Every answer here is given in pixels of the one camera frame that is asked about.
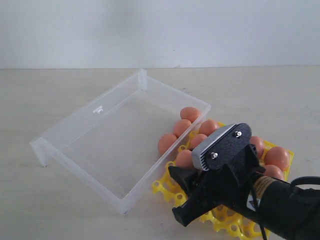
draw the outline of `yellow plastic egg holder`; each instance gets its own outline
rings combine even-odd
[[[225,126],[225,124],[221,122],[219,122],[219,125],[220,127]],[[197,134],[198,131],[190,132],[188,135],[187,143],[185,145],[181,145],[178,148],[178,152],[181,152],[185,149],[189,149],[191,139]],[[260,159],[261,165],[264,165],[264,158],[267,151],[270,148],[277,146],[268,141],[264,141],[264,144],[266,150],[264,151]],[[285,181],[288,180],[290,168],[294,159],[294,152],[290,150],[288,150],[288,152],[290,154],[290,164],[288,169],[283,172]],[[187,196],[185,192],[181,189],[181,187],[170,177],[168,167],[175,165],[176,163],[174,161],[169,161],[165,165],[165,172],[161,179],[153,182],[152,191],[154,194],[157,192],[161,192],[166,202],[173,201],[174,207],[178,207],[186,202]],[[204,223],[205,221],[211,221],[213,224],[213,229],[216,232],[219,232],[220,230],[224,229],[228,232],[230,236],[238,237],[241,240],[253,240],[262,236],[259,225],[223,205],[216,207],[215,209],[203,214],[199,217],[199,220],[202,223]],[[267,236],[269,236],[270,231],[267,229],[265,231]]]

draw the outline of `egg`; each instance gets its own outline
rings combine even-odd
[[[199,134],[204,134],[206,136],[209,136],[219,127],[220,125],[217,121],[208,119],[200,125]]]
[[[260,159],[266,148],[264,141],[258,136],[252,136],[250,138],[250,143],[255,145],[257,157]]]
[[[190,149],[195,149],[203,140],[207,138],[204,134],[195,135],[190,141]]]
[[[188,119],[181,119],[177,121],[173,127],[173,134],[178,138],[191,126],[191,121]]]
[[[192,152],[188,149],[179,152],[175,158],[175,166],[183,169],[193,169]]]
[[[181,119],[188,119],[191,123],[193,123],[200,115],[201,112],[192,106],[187,106],[180,111]]]
[[[272,147],[264,156],[264,164],[275,165],[282,171],[285,171],[290,165],[290,154],[281,146]]]
[[[158,152],[162,156],[177,140],[177,136],[173,133],[164,134],[158,142]]]
[[[282,181],[285,180],[284,174],[279,167],[270,164],[265,165],[264,168],[265,172],[263,173],[263,175],[268,176],[270,178],[276,178]]]

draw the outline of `table surface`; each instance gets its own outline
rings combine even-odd
[[[119,215],[59,164],[38,163],[31,139],[134,71],[0,70],[0,239],[235,239],[209,222],[184,228],[151,191]],[[148,75],[210,103],[209,117],[246,122],[254,135],[294,151],[289,181],[320,175],[319,66],[149,69]]]

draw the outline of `clear plastic container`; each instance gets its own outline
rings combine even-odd
[[[163,155],[158,140],[180,110],[202,114]],[[120,213],[126,214],[172,161],[211,106],[139,70],[30,142],[43,166],[55,159]]]

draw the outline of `screw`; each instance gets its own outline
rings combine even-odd
[[[212,159],[216,159],[218,157],[218,153],[217,152],[212,152],[211,153],[211,158]]]
[[[240,131],[236,131],[236,132],[234,133],[234,136],[235,136],[236,138],[239,138],[241,135],[242,135],[242,132],[240,132]]]

